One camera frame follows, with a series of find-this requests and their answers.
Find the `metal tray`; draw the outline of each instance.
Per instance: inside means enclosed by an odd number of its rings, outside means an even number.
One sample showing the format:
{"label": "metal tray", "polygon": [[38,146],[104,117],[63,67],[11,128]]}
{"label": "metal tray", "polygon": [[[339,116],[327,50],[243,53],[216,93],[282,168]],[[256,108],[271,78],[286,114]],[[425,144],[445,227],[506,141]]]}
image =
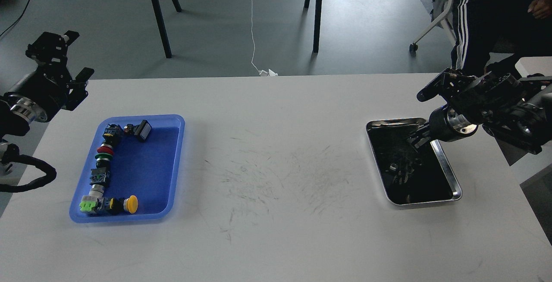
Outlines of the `metal tray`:
{"label": "metal tray", "polygon": [[439,142],[416,152],[405,140],[425,122],[423,118],[385,119],[366,125],[385,195],[395,205],[437,204],[462,197]]}

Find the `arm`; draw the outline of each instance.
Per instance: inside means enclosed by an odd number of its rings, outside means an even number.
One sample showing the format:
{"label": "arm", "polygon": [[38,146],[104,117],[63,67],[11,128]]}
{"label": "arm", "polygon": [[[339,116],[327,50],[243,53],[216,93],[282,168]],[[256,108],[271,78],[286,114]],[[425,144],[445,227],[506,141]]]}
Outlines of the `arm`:
{"label": "arm", "polygon": [[527,13],[533,13],[535,19],[545,19],[552,15],[552,0],[534,0]]}

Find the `gray floor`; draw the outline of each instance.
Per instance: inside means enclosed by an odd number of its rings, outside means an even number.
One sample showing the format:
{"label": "gray floor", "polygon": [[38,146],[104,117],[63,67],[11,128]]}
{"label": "gray floor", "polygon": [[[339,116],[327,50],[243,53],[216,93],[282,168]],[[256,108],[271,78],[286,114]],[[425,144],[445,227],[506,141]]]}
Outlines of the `gray floor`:
{"label": "gray floor", "polygon": [[[0,3],[1,30],[25,3]],[[180,3],[184,11],[176,13],[171,0],[160,0],[174,54],[168,60],[150,0],[31,0],[21,21],[0,38],[0,91],[34,70],[24,52],[44,31],[81,34],[69,48],[73,75],[88,66],[95,69],[93,79],[257,76],[250,64],[251,0]],[[314,0],[311,9],[302,5],[303,0],[254,0],[259,69],[271,68],[280,76],[416,73],[440,72],[450,64],[451,45],[439,28],[419,42],[416,56],[408,52],[430,22],[420,0],[323,0],[318,54],[312,54]],[[24,139],[9,140],[32,154],[45,127],[35,123]],[[16,170],[12,180],[21,174]],[[0,195],[0,214],[8,200]]]}

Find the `chair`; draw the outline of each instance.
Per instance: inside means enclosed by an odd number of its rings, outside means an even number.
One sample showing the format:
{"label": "chair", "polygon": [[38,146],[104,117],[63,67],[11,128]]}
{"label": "chair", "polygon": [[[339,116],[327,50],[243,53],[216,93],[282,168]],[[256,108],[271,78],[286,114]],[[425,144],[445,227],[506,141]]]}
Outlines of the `chair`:
{"label": "chair", "polygon": [[[182,11],[180,3],[178,0],[172,0],[174,8],[179,13]],[[169,39],[167,36],[167,30],[165,29],[165,22],[163,21],[163,14],[161,13],[161,7],[159,5],[159,0],[151,0],[151,4],[154,7],[155,19],[157,20],[157,28],[159,29],[159,34],[161,36],[161,42],[163,43],[163,50],[165,56],[168,58],[172,57],[171,46],[169,45]]]}
{"label": "chair", "polygon": [[[309,8],[310,0],[305,0],[304,7]],[[320,44],[320,19],[322,13],[322,0],[315,1],[315,15],[314,15],[314,42],[312,44],[312,52],[317,53]]]}
{"label": "chair", "polygon": [[[434,3],[433,12],[440,11],[440,9],[435,9],[436,3]],[[443,28],[445,34],[447,35],[450,43],[454,46],[456,44],[456,36],[454,35],[453,25],[452,25],[452,6],[454,5],[454,0],[447,0],[443,6],[443,11],[427,26],[420,36],[414,40],[410,46],[410,52],[416,52],[418,50],[418,42],[427,35],[434,27],[440,25]],[[505,38],[504,36],[499,36],[498,40],[495,43],[492,51],[494,53],[514,53],[516,52],[515,44]]]}

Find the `table surface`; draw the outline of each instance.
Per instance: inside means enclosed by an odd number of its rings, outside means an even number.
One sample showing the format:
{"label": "table surface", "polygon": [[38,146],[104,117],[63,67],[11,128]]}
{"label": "table surface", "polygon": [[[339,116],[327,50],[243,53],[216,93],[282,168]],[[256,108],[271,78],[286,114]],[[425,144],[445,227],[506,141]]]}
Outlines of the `table surface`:
{"label": "table surface", "polygon": [[[404,210],[385,198],[365,125],[428,117],[443,101],[415,95],[433,77],[90,81],[88,99],[59,113],[36,149],[57,179],[14,195],[0,219],[0,280],[552,280],[552,247],[485,132],[443,143],[459,201]],[[186,120],[172,211],[71,221],[98,124],[163,113]]]}

